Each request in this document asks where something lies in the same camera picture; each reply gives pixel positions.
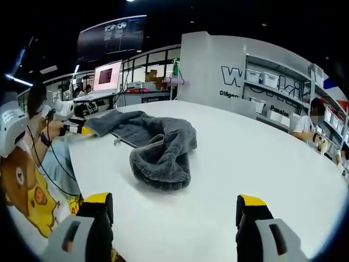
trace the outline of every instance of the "black cable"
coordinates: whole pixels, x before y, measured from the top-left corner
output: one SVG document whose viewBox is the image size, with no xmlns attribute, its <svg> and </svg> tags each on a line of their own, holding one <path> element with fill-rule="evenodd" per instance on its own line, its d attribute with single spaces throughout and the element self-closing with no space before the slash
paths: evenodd
<svg viewBox="0 0 349 262">
<path fill-rule="evenodd" d="M 127 67 L 128 67 L 128 72 L 127 72 L 127 75 L 126 75 L 125 85 L 123 85 L 122 90 L 120 90 L 118 97 L 115 99 L 115 101 L 114 101 L 114 103 L 113 103 L 113 107 L 114 107 L 114 105 L 116 104 L 116 102 L 117 102 L 117 100 L 119 99 L 119 97 L 122 95 L 122 92 L 124 92 L 124 90 L 125 90 L 127 78 L 129 77 L 129 74 L 130 74 L 130 60 L 128 60 L 128 65 L 127 65 Z"/>
<path fill-rule="evenodd" d="M 39 156 L 38 156 L 38 152 L 37 152 L 37 149 L 35 147 L 35 140 L 34 140 L 34 137 L 33 137 L 33 134 L 32 134 L 32 131 L 30 130 L 29 126 L 27 126 L 29 132 L 30 132 L 30 135 L 32 137 L 32 140 L 33 140 L 33 147 L 34 147 L 34 150 L 35 150 L 35 154 L 37 155 L 37 159 L 40 163 L 40 166 L 41 168 L 43 169 L 43 171 L 45 172 L 45 175 L 49 178 L 49 180 L 60 190 L 62 191 L 63 193 L 67 194 L 67 195 L 71 195 L 72 197 L 76 197 L 77 195 L 73 195 L 73 194 L 69 194 L 68 192 L 64 191 L 63 189 L 61 189 L 59 186 L 56 185 L 56 183 L 54 183 L 54 181 L 51 179 L 51 177 L 48 175 L 48 173 L 46 172 L 46 170 L 44 169 L 44 166 L 42 164 L 42 162 L 40 161 L 39 159 Z"/>
<path fill-rule="evenodd" d="M 51 141 L 51 139 L 50 139 L 50 134 L 49 134 L 49 125 L 47 125 L 47 136 L 48 136 L 49 141 Z M 52 149 L 53 155 L 55 156 L 57 162 L 59 163 L 59 165 L 61 166 L 61 168 L 63 169 L 63 171 L 67 174 L 67 176 L 69 176 L 71 179 L 73 179 L 74 181 L 76 181 L 76 179 L 75 179 L 74 177 L 72 177 L 71 175 L 68 174 L 68 172 L 64 169 L 64 167 L 62 166 L 62 164 L 61 164 L 60 161 L 58 160 L 58 158 L 57 158 L 57 156 L 56 156 L 56 153 L 55 153 L 55 151 L 53 150 L 52 143 L 51 143 L 51 149 Z"/>
</svg>

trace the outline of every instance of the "glass wall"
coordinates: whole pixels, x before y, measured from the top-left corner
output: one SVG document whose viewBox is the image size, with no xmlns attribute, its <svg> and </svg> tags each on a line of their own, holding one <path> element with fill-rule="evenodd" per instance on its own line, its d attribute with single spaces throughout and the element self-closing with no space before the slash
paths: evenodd
<svg viewBox="0 0 349 262">
<path fill-rule="evenodd" d="M 180 57 L 180 45 L 164 47 L 161 50 L 153 50 L 139 54 L 129 60 L 123 61 L 122 69 L 119 75 L 119 84 L 116 87 L 119 91 L 123 90 L 126 83 L 136 81 L 144 82 L 146 72 L 150 70 L 157 71 L 157 77 L 171 76 L 174 58 Z M 93 87 L 94 70 L 60 76 L 55 79 L 44 82 L 47 90 L 53 92 L 54 98 L 61 100 L 71 100 L 73 91 L 78 87 L 85 89 L 87 85 Z M 19 97 L 19 104 L 27 112 L 28 93 Z"/>
</svg>

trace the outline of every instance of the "dark hair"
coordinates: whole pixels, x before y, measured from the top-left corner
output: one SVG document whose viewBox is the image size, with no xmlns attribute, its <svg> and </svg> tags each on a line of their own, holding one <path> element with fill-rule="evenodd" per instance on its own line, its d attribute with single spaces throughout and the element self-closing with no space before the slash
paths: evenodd
<svg viewBox="0 0 349 262">
<path fill-rule="evenodd" d="M 345 152 L 345 159 L 349 159 L 349 147 L 346 144 L 343 144 L 342 151 Z"/>
<path fill-rule="evenodd" d="M 37 114 L 37 109 L 46 100 L 46 86 L 44 84 L 36 84 L 31 87 L 28 93 L 28 115 L 29 119 Z"/>
<path fill-rule="evenodd" d="M 325 106 L 323 105 L 323 103 L 321 102 L 320 99 L 314 98 L 314 99 L 311 101 L 310 107 L 311 107 L 311 109 L 317 108 L 317 112 L 318 112 L 321 116 L 325 115 Z"/>
</svg>

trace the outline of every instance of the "cartoon bear print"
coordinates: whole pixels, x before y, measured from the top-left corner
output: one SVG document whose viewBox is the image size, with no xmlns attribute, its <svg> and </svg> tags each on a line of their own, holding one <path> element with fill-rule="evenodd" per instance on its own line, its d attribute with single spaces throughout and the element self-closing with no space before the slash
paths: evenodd
<svg viewBox="0 0 349 262">
<path fill-rule="evenodd" d="M 47 238 L 55 224 L 53 211 L 59 202 L 47 190 L 47 182 L 31 156 L 16 147 L 1 159 L 0 171 L 7 204 L 15 206 Z"/>
</svg>

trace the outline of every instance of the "gray cloth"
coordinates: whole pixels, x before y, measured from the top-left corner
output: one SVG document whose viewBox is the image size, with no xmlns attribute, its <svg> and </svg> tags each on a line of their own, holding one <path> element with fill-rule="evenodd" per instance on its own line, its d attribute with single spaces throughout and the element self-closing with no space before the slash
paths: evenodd
<svg viewBox="0 0 349 262">
<path fill-rule="evenodd" d="M 113 110 L 101 118 L 91 118 L 85 126 L 100 136 L 110 132 L 134 147 L 130 165 L 140 181 L 164 191 L 190 183 L 187 153 L 197 147 L 197 142 L 196 130 L 188 121 Z"/>
</svg>

